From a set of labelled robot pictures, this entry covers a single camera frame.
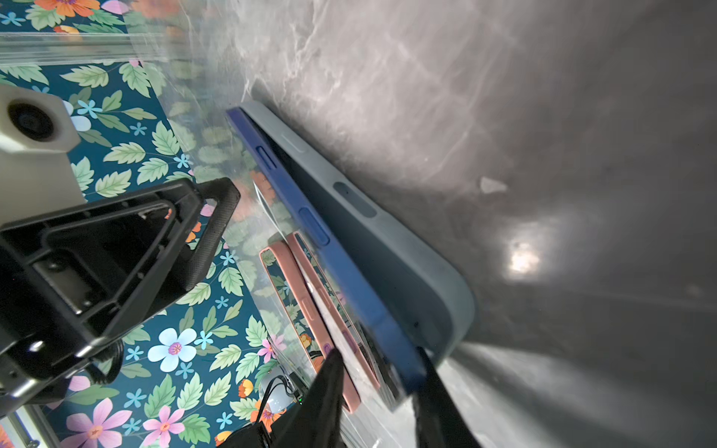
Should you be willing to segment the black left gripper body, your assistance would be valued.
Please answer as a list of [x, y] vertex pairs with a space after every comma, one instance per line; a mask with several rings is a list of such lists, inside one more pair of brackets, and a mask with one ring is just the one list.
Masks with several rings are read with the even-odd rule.
[[43, 330], [1, 354], [1, 416], [26, 404], [48, 404], [65, 397], [70, 380], [86, 373], [93, 385], [119, 376], [123, 334], [89, 341], [78, 332]]

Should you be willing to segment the pink phone case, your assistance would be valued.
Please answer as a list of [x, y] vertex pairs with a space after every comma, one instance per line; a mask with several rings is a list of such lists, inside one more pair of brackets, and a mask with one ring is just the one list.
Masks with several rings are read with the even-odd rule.
[[[271, 286], [293, 326], [293, 332], [302, 344], [302, 352], [311, 362], [312, 368], [319, 371], [325, 358], [335, 348], [334, 339], [328, 329], [328, 325], [334, 323], [332, 317], [315, 289], [305, 278], [289, 248], [287, 239], [263, 248], [259, 257], [261, 265], [269, 276]], [[328, 272], [324, 268], [323, 270], [330, 278]]]

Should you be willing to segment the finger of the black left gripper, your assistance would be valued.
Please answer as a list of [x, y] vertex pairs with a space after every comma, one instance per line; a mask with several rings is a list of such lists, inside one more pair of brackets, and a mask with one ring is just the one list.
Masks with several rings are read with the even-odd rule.
[[85, 358], [178, 300], [205, 274], [204, 203], [179, 180], [4, 225], [2, 351]]
[[195, 189], [202, 197], [202, 203], [213, 200], [216, 204], [194, 250], [184, 246], [179, 253], [179, 284], [185, 291], [192, 290], [207, 275], [222, 235], [241, 199], [238, 188], [229, 177], [197, 184]]

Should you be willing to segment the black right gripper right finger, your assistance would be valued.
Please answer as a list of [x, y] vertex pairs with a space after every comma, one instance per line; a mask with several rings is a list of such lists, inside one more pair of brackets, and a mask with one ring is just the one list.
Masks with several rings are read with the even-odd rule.
[[480, 448], [422, 347], [426, 380], [414, 395], [416, 443], [420, 448]]

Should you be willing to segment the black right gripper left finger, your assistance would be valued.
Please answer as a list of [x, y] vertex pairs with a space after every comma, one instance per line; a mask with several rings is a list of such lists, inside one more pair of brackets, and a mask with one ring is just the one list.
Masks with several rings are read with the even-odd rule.
[[330, 351], [299, 410], [278, 433], [272, 447], [343, 447], [341, 418], [345, 366], [338, 349]]

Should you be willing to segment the blue-edged smartphone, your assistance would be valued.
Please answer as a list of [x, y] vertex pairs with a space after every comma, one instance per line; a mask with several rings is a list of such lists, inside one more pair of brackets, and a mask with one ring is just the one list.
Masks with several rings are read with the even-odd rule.
[[274, 152], [278, 144], [242, 108], [230, 109], [227, 115], [245, 148], [298, 224], [300, 234], [308, 238], [321, 265], [338, 281], [348, 309], [372, 338], [389, 377], [404, 393], [417, 392], [427, 378], [418, 349], [282, 164]]

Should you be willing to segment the light blue phone case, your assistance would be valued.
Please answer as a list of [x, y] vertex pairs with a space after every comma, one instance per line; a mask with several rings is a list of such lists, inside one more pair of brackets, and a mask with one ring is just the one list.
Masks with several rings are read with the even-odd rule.
[[434, 364], [442, 363], [474, 321], [474, 297], [463, 276], [267, 106], [237, 107], [278, 144], [282, 164], [407, 336]]

